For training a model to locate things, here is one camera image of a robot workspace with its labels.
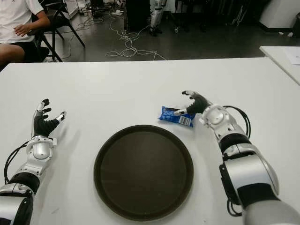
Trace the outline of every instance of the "robotic arm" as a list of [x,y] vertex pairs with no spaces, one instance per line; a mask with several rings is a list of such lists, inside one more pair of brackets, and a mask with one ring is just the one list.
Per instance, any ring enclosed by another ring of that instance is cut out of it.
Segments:
[[27,149],[27,162],[17,170],[11,180],[7,177],[8,164],[13,159],[14,152],[17,153],[20,148],[16,149],[7,160],[4,169],[5,185],[0,187],[1,225],[30,224],[34,196],[52,158],[52,147],[56,145],[56,139],[48,136],[67,114],[62,112],[55,119],[45,121],[48,115],[44,113],[51,111],[51,108],[44,109],[47,105],[49,100],[45,99],[34,112],[31,139],[20,147]]
[[228,200],[241,205],[246,225],[300,225],[300,215],[277,198],[279,183],[271,165],[249,141],[229,112],[194,91],[184,91],[195,102],[175,115],[202,113],[200,122],[211,128],[222,152],[219,169]]

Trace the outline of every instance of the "person's hand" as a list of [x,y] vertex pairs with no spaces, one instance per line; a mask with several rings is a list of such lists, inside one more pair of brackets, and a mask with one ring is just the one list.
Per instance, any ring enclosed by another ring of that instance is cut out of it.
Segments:
[[18,36],[21,36],[21,37],[24,37],[24,35],[28,34],[29,31],[30,31],[30,27],[28,24],[25,24],[25,25],[18,25],[14,28],[15,30],[15,33],[18,35]]

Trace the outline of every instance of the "snack package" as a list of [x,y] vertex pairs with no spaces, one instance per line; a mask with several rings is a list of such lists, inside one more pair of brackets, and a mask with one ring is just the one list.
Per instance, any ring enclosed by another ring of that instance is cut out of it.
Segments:
[[195,117],[195,114],[185,114],[182,116],[175,116],[174,111],[178,109],[168,108],[163,106],[161,108],[161,116],[158,118],[159,120],[166,120],[173,123],[180,123],[182,125],[186,125],[189,127],[193,127],[192,119]]

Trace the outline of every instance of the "paper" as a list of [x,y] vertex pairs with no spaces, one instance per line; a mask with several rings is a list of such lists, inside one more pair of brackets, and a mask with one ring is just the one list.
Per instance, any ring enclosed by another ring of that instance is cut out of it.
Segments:
[[285,54],[294,65],[300,65],[300,47],[285,47]]

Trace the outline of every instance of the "white tabletop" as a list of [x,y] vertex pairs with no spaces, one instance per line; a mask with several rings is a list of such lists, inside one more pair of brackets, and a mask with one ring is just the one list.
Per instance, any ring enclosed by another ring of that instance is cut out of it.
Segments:
[[[116,215],[100,200],[93,166],[111,135],[131,125],[151,124],[184,142],[195,174],[185,203],[173,214],[147,224],[240,225],[242,219],[226,211],[218,170],[221,152],[212,131],[196,119],[194,128],[157,120],[161,106],[190,103],[181,95],[186,89],[247,112],[250,140],[277,172],[279,197],[300,211],[300,103],[294,100],[300,89],[270,59],[14,64],[0,73],[0,165],[30,138],[31,117],[39,101],[50,99],[53,117],[68,112],[51,135],[58,138],[58,146],[37,193],[31,224],[140,224]],[[9,176],[25,159],[22,151]]]
[[289,61],[284,52],[285,48],[284,46],[261,46],[259,49],[300,85],[300,65],[293,65]]

